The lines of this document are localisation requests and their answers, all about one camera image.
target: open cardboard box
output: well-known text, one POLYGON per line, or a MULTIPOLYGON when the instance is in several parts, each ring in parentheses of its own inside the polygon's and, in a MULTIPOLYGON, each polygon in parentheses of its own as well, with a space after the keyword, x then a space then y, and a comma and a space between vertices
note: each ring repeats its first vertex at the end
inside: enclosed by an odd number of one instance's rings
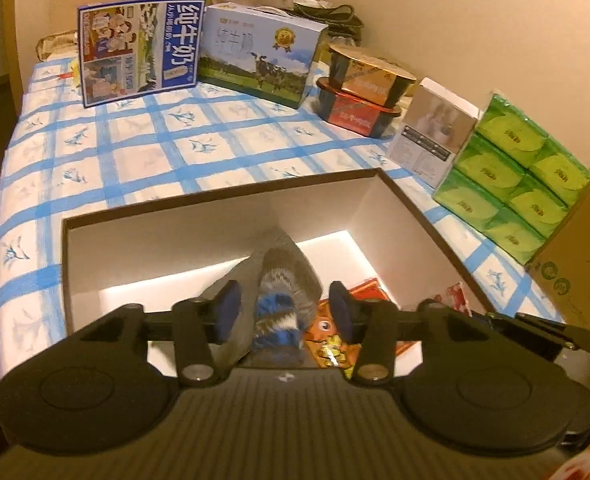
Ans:
MULTIPOLYGON (((409 305, 463 281, 470 307, 492 310, 399 186, 382 170, 359 170, 211 190, 64 220, 68 333, 125 303, 154 312, 200 295, 276 226, 299 244, 325 294, 334 280, 350 288, 377 276, 396 304, 409 305)), ((174 365, 168 354, 149 352, 149 361, 170 375, 174 365)))

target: cow illustration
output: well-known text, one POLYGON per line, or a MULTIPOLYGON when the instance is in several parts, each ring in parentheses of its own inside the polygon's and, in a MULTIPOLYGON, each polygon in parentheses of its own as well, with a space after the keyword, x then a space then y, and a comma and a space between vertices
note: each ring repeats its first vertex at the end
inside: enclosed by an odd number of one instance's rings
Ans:
POLYGON ((275 90, 281 90, 281 87, 284 85, 284 80, 286 79, 286 69, 283 66, 276 66, 274 67, 272 75, 275 90))
POLYGON ((273 64, 266 61, 266 56, 260 56, 254 52, 251 52, 251 56, 255 60, 255 75, 257 76, 257 86, 262 87, 264 81, 268 79, 272 73, 273 64))

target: silver rivet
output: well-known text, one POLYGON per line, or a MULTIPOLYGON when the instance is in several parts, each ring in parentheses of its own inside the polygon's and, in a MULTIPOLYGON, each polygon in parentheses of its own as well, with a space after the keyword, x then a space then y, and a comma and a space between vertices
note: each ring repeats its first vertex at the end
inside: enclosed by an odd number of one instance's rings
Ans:
POLYGON ((290 372, 286 372, 284 374, 281 374, 280 376, 277 376, 277 378, 282 383, 289 383, 290 381, 294 381, 295 380, 295 376, 293 374, 291 374, 290 372))
POLYGON ((182 370, 182 375, 189 381, 206 381, 213 376, 215 371, 208 365, 188 365, 182 370))
POLYGON ((384 365, 370 363, 360 366, 360 369, 357 370, 357 374, 367 381, 381 381, 388 377, 388 368, 384 365))

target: gold tin lid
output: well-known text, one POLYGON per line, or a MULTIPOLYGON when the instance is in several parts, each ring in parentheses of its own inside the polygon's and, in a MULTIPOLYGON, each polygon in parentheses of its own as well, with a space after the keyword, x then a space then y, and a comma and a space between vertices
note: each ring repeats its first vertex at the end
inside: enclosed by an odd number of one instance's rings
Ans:
POLYGON ((359 46, 348 46, 342 44, 330 44, 328 46, 330 50, 335 51, 336 53, 340 54, 341 56, 348 57, 350 59, 354 59, 363 64, 367 64, 373 66, 375 68, 379 68, 380 70, 385 70, 386 72, 390 72, 396 76, 404 78, 411 83, 417 81, 417 78, 412 75, 410 72, 404 70, 398 64, 384 59, 383 57, 376 57, 373 56, 367 49, 361 48, 359 46))

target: tablecloth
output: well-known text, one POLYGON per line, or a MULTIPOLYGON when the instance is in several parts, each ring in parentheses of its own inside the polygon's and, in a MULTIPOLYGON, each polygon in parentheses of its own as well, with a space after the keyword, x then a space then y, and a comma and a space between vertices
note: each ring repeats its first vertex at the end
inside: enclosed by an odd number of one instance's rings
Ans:
POLYGON ((61 222, 105 208, 313 173, 382 167, 499 312, 561 320, 507 253, 434 202, 369 139, 313 112, 209 84, 83 108, 70 59, 35 67, 0 178, 0 374, 65 336, 61 222))

